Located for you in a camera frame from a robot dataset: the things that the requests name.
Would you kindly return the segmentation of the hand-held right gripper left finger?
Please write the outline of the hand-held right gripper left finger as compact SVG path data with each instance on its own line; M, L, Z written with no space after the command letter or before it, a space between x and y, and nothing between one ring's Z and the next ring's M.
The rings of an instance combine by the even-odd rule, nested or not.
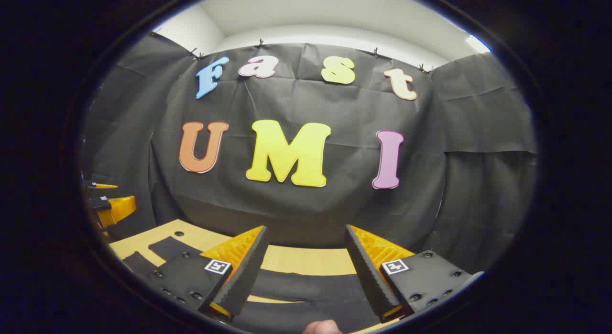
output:
M143 274L148 286L185 309L232 320L240 314L268 248L261 225L203 253L168 240L153 247L172 248L164 264Z

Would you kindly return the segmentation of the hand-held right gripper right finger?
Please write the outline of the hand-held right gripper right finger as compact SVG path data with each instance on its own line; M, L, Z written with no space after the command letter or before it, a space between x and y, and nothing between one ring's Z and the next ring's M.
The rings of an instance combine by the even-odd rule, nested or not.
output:
M345 243L369 304L382 323L411 316L460 293L474 275L431 250L413 253L354 225Z

